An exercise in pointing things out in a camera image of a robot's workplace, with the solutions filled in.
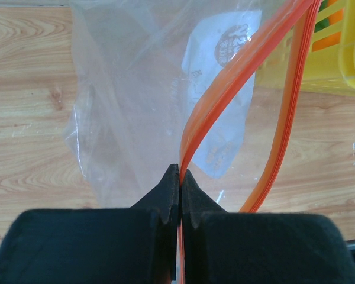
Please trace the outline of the clear zip top bag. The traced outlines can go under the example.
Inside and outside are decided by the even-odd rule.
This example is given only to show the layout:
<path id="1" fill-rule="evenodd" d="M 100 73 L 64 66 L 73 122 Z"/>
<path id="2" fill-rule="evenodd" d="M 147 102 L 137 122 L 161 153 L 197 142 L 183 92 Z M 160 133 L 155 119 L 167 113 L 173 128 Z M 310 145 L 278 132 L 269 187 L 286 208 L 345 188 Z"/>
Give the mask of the clear zip top bag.
<path id="1" fill-rule="evenodd" d="M 105 205 L 130 202 L 170 164 L 222 179 L 242 150 L 257 86 L 281 92 L 257 211 L 282 164 L 320 1 L 72 1 L 78 76 L 66 141 Z"/>

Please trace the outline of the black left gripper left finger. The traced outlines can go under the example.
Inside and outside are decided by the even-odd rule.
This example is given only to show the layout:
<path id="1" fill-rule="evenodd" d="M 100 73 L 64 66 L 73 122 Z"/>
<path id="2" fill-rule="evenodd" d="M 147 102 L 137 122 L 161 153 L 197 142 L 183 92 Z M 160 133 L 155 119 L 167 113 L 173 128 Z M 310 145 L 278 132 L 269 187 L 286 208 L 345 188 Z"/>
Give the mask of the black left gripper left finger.
<path id="1" fill-rule="evenodd" d="M 0 283 L 171 283 L 179 169 L 129 208 L 32 209 L 0 245 Z"/>

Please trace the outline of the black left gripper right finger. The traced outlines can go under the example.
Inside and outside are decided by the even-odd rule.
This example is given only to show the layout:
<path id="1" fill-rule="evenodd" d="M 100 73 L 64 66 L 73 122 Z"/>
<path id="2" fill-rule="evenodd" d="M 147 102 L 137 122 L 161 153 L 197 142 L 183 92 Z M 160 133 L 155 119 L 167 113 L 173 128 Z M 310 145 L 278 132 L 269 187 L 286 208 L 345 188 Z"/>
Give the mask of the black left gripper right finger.
<path id="1" fill-rule="evenodd" d="M 187 172 L 181 187 L 186 283 L 355 283 L 355 261 L 327 217 L 232 213 Z"/>

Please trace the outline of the orange toy tangerine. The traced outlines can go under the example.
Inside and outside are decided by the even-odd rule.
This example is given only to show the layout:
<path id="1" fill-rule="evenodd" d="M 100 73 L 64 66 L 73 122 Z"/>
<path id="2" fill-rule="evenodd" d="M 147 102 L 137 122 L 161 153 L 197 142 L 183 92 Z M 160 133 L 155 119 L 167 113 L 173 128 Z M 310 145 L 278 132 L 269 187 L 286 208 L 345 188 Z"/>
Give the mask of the orange toy tangerine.
<path id="1" fill-rule="evenodd" d="M 315 32 L 323 30 L 324 28 L 327 28 L 329 26 L 332 26 L 338 22 L 340 22 L 343 19 L 343 14 L 344 10 L 341 9 L 337 12 L 335 12 L 333 15 L 330 15 L 328 18 L 325 20 L 322 20 L 319 24 L 316 25 L 315 27 Z M 312 51 L 318 51 L 324 48 L 327 48 L 329 46 L 333 46 L 335 44 L 338 44 L 340 42 L 340 37 L 341 37 L 341 32 L 328 32 L 328 35 L 325 38 L 322 38 L 316 42 L 313 43 L 312 45 Z"/>

